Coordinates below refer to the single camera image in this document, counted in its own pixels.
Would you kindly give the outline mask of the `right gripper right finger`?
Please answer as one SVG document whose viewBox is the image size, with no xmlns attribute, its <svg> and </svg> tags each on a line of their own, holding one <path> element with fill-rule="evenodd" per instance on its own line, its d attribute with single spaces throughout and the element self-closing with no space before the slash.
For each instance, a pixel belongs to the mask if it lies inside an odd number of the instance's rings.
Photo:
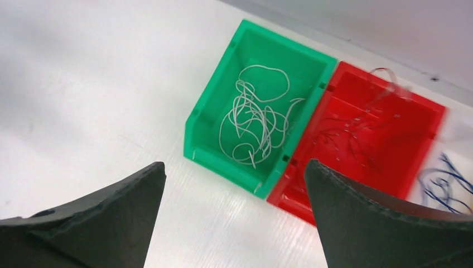
<svg viewBox="0 0 473 268">
<path fill-rule="evenodd" d="M 472 266 L 472 216 L 393 197 L 316 159 L 304 179 L 329 267 Z"/>
</svg>

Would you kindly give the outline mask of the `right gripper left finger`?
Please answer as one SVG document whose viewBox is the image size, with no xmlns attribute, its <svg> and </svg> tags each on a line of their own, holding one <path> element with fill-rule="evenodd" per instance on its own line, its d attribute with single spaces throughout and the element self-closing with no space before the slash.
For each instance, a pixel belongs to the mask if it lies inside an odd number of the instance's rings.
<svg viewBox="0 0 473 268">
<path fill-rule="evenodd" d="M 2 267 L 143 267 L 165 188 L 162 162 L 28 218 L 1 220 Z"/>
</svg>

